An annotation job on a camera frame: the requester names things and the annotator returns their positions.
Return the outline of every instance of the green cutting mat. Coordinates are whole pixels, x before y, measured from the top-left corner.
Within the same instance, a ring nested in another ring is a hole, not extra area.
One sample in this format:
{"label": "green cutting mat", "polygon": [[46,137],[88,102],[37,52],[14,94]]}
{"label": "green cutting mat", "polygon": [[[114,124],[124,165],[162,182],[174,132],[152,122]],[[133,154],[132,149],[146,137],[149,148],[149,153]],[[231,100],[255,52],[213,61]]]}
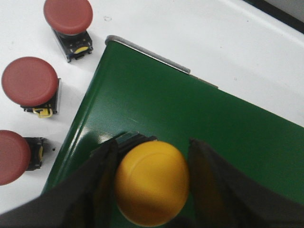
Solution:
{"label": "green cutting mat", "polygon": [[[304,128],[116,41],[108,41],[45,189],[98,144],[128,131],[175,145],[210,144],[263,186],[304,205]],[[193,214],[188,200],[183,213]],[[113,227],[135,227],[119,212]]]}

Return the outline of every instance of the yellow button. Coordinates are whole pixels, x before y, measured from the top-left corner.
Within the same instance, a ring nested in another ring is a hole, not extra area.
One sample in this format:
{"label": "yellow button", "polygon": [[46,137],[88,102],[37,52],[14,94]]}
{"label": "yellow button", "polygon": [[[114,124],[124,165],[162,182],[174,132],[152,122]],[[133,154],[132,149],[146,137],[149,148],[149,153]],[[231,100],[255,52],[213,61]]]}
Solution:
{"label": "yellow button", "polygon": [[189,170],[181,152],[161,141],[145,142],[122,160],[115,177],[115,197],[132,223],[155,227],[173,219],[189,194]]}

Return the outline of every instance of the white table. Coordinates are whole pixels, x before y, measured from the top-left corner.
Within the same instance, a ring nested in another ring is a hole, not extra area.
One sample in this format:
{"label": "white table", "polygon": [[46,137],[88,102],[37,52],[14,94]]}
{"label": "white table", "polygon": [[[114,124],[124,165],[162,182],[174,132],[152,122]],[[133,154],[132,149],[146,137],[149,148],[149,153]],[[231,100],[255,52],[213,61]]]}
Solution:
{"label": "white table", "polygon": [[94,51],[69,64],[44,19],[44,1],[1,2],[1,72],[16,58],[42,58],[62,79],[62,97],[60,114],[38,119],[24,113],[0,90],[0,129],[48,139],[40,170],[25,172],[15,182],[0,186],[0,213],[41,193],[110,34],[184,65],[219,89],[304,126],[302,33],[242,0],[90,2],[94,19],[87,31]]}

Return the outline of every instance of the red mushroom button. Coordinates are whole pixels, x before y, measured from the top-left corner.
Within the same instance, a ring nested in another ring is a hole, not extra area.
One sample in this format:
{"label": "red mushroom button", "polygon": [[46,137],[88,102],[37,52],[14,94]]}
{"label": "red mushroom button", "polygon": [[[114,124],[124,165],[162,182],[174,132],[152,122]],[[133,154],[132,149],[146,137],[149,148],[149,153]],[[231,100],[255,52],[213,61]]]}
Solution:
{"label": "red mushroom button", "polygon": [[5,68],[2,88],[13,102],[35,107],[54,96],[58,78],[53,67],[46,61],[36,57],[22,57]]}
{"label": "red mushroom button", "polygon": [[0,130],[0,185],[19,178],[29,166],[31,150],[21,135]]}
{"label": "red mushroom button", "polygon": [[46,0],[44,16],[54,30],[76,35],[90,26],[93,10],[87,0]]}

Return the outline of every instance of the metal edge strip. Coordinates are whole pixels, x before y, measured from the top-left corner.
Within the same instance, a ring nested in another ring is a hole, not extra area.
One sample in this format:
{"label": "metal edge strip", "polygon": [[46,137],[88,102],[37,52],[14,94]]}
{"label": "metal edge strip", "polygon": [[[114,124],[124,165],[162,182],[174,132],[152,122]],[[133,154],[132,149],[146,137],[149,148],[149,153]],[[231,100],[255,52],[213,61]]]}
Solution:
{"label": "metal edge strip", "polygon": [[149,50],[147,50],[147,49],[145,49],[145,48],[143,48],[139,45],[136,45],[136,44],[124,39],[124,38],[121,38],[121,37],[115,36],[115,35],[109,35],[109,36],[107,36],[107,38],[105,40],[105,44],[107,45],[109,43],[109,41],[115,41],[117,43],[123,44],[123,45],[125,45],[129,48],[132,48],[135,51],[138,51],[138,52],[140,52],[140,53],[142,53],[146,56],[149,56],[149,57],[151,57],[151,58],[153,58],[157,61],[160,61],[160,62],[162,62],[166,65],[169,65],[169,66],[171,66],[171,67],[173,67],[173,68],[175,68],[175,69],[177,69],[177,70],[179,70],[183,73],[190,74],[190,69],[188,69],[188,68],[186,68],[182,65],[179,65],[177,63],[174,63],[169,59],[161,57],[161,56],[155,54],[154,52],[151,52],[151,51],[149,51]]}

